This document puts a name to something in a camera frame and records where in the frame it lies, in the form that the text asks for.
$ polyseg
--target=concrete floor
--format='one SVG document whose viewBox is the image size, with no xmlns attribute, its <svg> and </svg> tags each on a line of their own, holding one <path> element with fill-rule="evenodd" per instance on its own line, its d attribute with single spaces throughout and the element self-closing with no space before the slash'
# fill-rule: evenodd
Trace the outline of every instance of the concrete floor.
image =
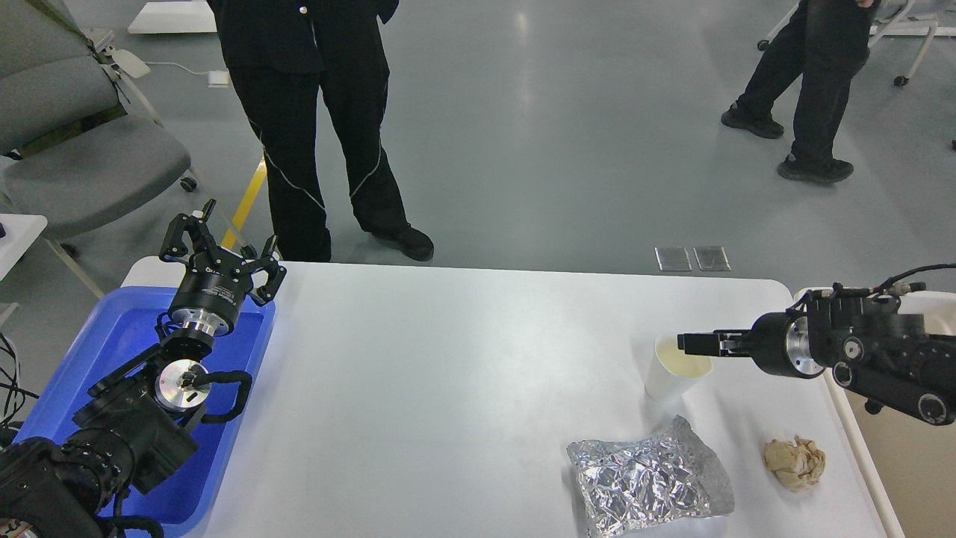
<svg viewBox="0 0 956 538">
<path fill-rule="evenodd" d="M 193 71 L 225 69 L 214 34 L 131 35 L 142 0 L 66 0 L 82 27 L 112 29 L 117 48 Z M 731 272 L 792 290 L 838 280 L 875 285 L 952 261 L 956 219 L 956 43 L 934 40 L 905 88 L 892 85 L 919 48 L 885 38 L 854 81 L 835 154 L 856 165 L 829 187 L 774 172 L 793 141 L 796 87 L 774 109 L 782 140 L 722 126 L 759 59 L 756 42 L 791 6 L 740 0 L 402 0 L 382 35 L 392 77 L 383 142 L 409 219 L 436 244 L 428 264 L 661 274 L 655 246 L 725 247 Z M 945 25 L 956 16 L 945 13 Z M 192 153 L 232 215 L 261 157 L 231 89 L 154 66 L 138 86 Z M 413 264 L 363 233 L 344 162 L 319 109 L 319 175 L 333 260 Z M 80 263 L 107 289 L 153 255 L 177 213 L 206 196 L 171 188 L 111 225 L 75 237 Z M 213 227 L 222 237 L 223 228 Z M 265 193 L 244 234 L 271 233 Z M 956 272 L 927 274 L 956 291 Z M 3 331 L 41 391 L 95 304 L 42 244 L 0 282 L 21 307 Z M 941 467 L 953 482 L 953 473 Z M 909 528 L 923 517 L 898 507 Z M 920 536 L 918 531 L 910 536 Z"/>
</svg>

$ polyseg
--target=black cable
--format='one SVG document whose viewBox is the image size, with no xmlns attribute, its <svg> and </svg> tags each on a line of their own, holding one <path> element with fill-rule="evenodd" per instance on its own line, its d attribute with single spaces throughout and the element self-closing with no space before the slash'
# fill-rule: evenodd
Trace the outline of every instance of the black cable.
<svg viewBox="0 0 956 538">
<path fill-rule="evenodd" d="M 13 373 L 13 379 L 11 380 L 11 383 L 10 383 L 9 385 L 7 385 L 7 388 L 8 388 L 8 390 L 7 390 L 7 398 L 4 400 L 4 404 L 3 404 L 3 414 L 4 414 L 4 416 L 7 416 L 7 412 L 8 412 L 8 410 L 10 409 L 10 401 L 11 401 L 12 399 L 14 400 L 14 402 L 16 401 L 15 398 L 13 398 L 13 395 L 15 394 L 15 392 L 13 391 L 14 388 L 19 389 L 19 387 L 17 387 L 16 381 L 17 381 L 17 380 L 16 380 L 16 371 L 15 371 L 15 372 Z"/>
<path fill-rule="evenodd" d="M 796 300 L 796 303 L 794 303 L 793 306 L 791 306 L 790 308 L 787 308 L 787 313 L 793 314 L 794 312 L 796 312 L 801 306 L 803 306 L 807 302 L 809 298 L 810 298 L 810 292 L 809 291 L 804 292 L 804 294 L 800 297 L 800 299 Z"/>
<path fill-rule="evenodd" d="M 20 405 L 14 405 L 13 412 L 10 413 L 10 415 L 7 416 L 7 418 L 5 418 L 4 420 L 0 420 L 0 428 L 9 428 L 10 425 L 12 424 L 13 418 L 16 416 L 17 413 L 20 413 L 20 410 L 23 409 L 24 405 L 26 405 L 25 401 L 20 402 Z"/>
<path fill-rule="evenodd" d="M 3 368 L 2 366 L 0 366 L 0 373 L 7 378 L 7 381 L 10 381 L 11 383 L 13 382 L 13 378 L 10 376 L 10 373 L 7 372 L 7 369 Z"/>
<path fill-rule="evenodd" d="M 126 485 L 117 492 L 116 497 L 113 499 L 113 519 L 122 518 L 122 502 L 129 497 L 129 485 Z M 126 530 L 122 527 L 117 527 L 117 538 L 126 538 Z"/>
<path fill-rule="evenodd" d="M 889 279 L 886 279 L 882 284 L 877 286 L 875 289 L 877 291 L 882 292 L 892 287 L 893 284 L 897 283 L 898 281 L 905 279 L 906 277 L 911 277 L 913 275 L 916 275 L 917 273 L 922 273 L 923 271 L 935 271 L 937 269 L 956 269 L 956 263 L 936 263 L 934 265 L 924 265 L 922 267 L 910 269 L 909 271 L 906 271 L 905 273 L 900 273 L 895 277 L 890 277 Z"/>
<path fill-rule="evenodd" d="M 4 412 L 3 412 L 3 413 L 4 413 L 4 417 L 5 417 L 5 419 L 4 419 L 4 424 L 6 424 L 6 423 L 7 423 L 8 421 L 10 421 L 10 420 L 13 420 L 13 417 L 17 414 L 17 412 L 19 412 L 21 409 L 23 409 L 23 406 L 26 405 L 26 403 L 27 403 L 27 399 L 26 399 L 26 398 L 23 398 L 22 400 L 20 400 L 20 404 L 19 404 L 19 405 L 17 405 L 16 400 L 14 399 L 14 400 L 13 400 L 13 412 L 12 412 L 12 413 L 9 412 L 9 408 L 4 408 Z"/>
<path fill-rule="evenodd" d="M 25 394 L 26 396 L 29 396 L 29 397 L 33 398 L 34 400 L 40 399 L 40 395 L 39 395 L 39 394 L 34 394 L 33 392 L 30 392 L 30 391 L 28 391 L 28 390 L 26 390 L 26 389 L 21 389 L 21 388 L 19 388 L 19 387 L 15 387 L 15 386 L 13 386 L 13 385 L 8 385 L 8 384 L 6 384 L 6 383 L 0 383 L 0 389 L 7 389 L 8 391 L 20 392 L 21 394 Z"/>
<path fill-rule="evenodd" d="M 169 313 L 163 312 L 159 316 L 156 316 L 156 326 L 154 327 L 156 329 L 156 334 L 160 337 L 160 340 L 172 334 L 174 330 L 180 328 L 179 324 L 172 321 L 172 319 L 170 319 L 168 322 L 164 322 L 164 316 L 168 317 Z"/>
<path fill-rule="evenodd" d="M 112 524 L 113 527 L 116 527 L 117 530 L 145 530 L 149 533 L 151 538 L 163 538 L 163 527 L 160 526 L 160 524 L 154 519 L 135 516 L 122 516 L 119 518 L 107 518 L 106 521 Z"/>
<path fill-rule="evenodd" d="M 246 402 L 249 400 L 249 392 L 252 389 L 252 376 L 247 371 L 213 371 L 210 373 L 201 373 L 192 381 L 194 387 L 201 387 L 209 383 L 238 383 L 239 389 L 236 390 L 236 399 L 232 404 L 232 409 L 222 415 L 205 415 L 202 418 L 203 424 L 225 424 L 239 416 L 246 409 Z"/>
<path fill-rule="evenodd" d="M 13 352 L 13 344 L 10 343 L 10 340 L 7 340 L 7 337 L 0 332 L 0 341 L 3 341 L 4 346 L 7 348 L 4 349 L 11 357 L 16 358 L 16 353 Z"/>
</svg>

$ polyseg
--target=chair leg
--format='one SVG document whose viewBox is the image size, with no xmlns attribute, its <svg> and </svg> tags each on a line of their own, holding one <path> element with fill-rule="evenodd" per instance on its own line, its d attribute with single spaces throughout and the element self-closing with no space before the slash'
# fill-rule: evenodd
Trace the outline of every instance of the chair leg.
<svg viewBox="0 0 956 538">
<path fill-rule="evenodd" d="M 796 8 L 799 6 L 799 3 L 793 4 L 793 7 L 787 11 L 787 14 L 780 19 L 780 22 L 776 24 L 769 32 L 767 36 L 757 42 L 757 50 L 763 51 L 767 48 L 767 45 L 776 37 L 777 33 L 783 30 L 783 27 L 787 26 L 787 23 L 790 22 L 790 17 L 796 13 Z"/>
<path fill-rule="evenodd" d="M 916 55 L 916 60 L 913 61 L 913 66 L 909 68 L 909 73 L 906 74 L 906 78 L 913 78 L 913 75 L 916 75 L 916 68 L 920 67 L 920 62 L 922 62 L 923 57 L 926 56 L 926 51 L 929 50 L 929 44 L 932 43 L 933 37 L 936 36 L 936 30 L 940 27 L 940 21 L 933 18 L 926 21 L 926 26 L 929 27 L 929 30 L 926 32 L 926 39 L 923 40 L 920 53 Z"/>
<path fill-rule="evenodd" d="M 50 245 L 50 248 L 54 251 L 54 254 L 56 254 L 63 261 L 63 263 L 66 263 L 66 266 L 69 267 L 71 271 L 73 271 L 74 275 L 76 275 L 84 284 L 86 284 L 86 287 L 90 288 L 90 291 L 93 292 L 93 295 L 97 296 L 97 299 L 102 299 L 103 296 L 106 295 L 103 293 L 103 290 L 99 288 L 97 283 L 93 281 L 93 278 L 90 277 L 89 273 L 83 271 L 83 268 L 80 267 L 65 250 L 63 250 L 63 247 L 61 247 L 58 242 L 46 238 L 44 240 L 48 245 Z"/>
<path fill-rule="evenodd" d="M 873 34 L 873 37 L 870 37 L 870 41 L 867 43 L 867 46 L 872 47 L 883 37 L 893 26 L 906 19 L 906 15 L 909 13 L 909 10 L 916 4 L 916 0 L 906 0 L 906 5 L 902 7 L 900 12 L 893 15 L 893 18 L 889 22 L 884 22 L 877 25 L 877 32 Z"/>
</svg>

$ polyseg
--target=crumpled paper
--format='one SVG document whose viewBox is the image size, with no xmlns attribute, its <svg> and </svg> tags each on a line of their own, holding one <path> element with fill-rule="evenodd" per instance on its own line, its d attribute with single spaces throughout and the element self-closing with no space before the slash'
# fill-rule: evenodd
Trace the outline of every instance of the crumpled paper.
<svg viewBox="0 0 956 538">
<path fill-rule="evenodd" d="M 793 493 L 806 491 L 820 482 L 827 455 L 809 439 L 795 436 L 795 444 L 776 439 L 764 447 L 764 465 Z"/>
</svg>

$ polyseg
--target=white desk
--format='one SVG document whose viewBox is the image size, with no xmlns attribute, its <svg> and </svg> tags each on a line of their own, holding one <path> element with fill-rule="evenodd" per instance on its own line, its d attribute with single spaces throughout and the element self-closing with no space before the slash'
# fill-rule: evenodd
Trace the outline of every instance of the white desk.
<svg viewBox="0 0 956 538">
<path fill-rule="evenodd" d="M 216 19 L 204 1 L 146 2 L 126 31 L 131 34 L 205 34 Z"/>
<path fill-rule="evenodd" d="M 0 280 L 13 265 L 27 252 L 30 245 L 47 227 L 47 217 L 39 214 L 0 213 L 7 235 L 0 237 Z"/>
<path fill-rule="evenodd" d="M 749 328 L 792 302 L 778 282 L 285 265 L 222 488 L 190 537 L 580 536 L 565 446 L 641 439 L 676 413 L 726 467 L 736 509 L 641 537 L 885 535 L 822 379 L 725 359 L 671 407 L 644 395 L 658 334 Z M 123 285 L 181 277 L 146 258 Z M 827 452 L 804 494 L 761 460 L 795 434 Z"/>
</svg>

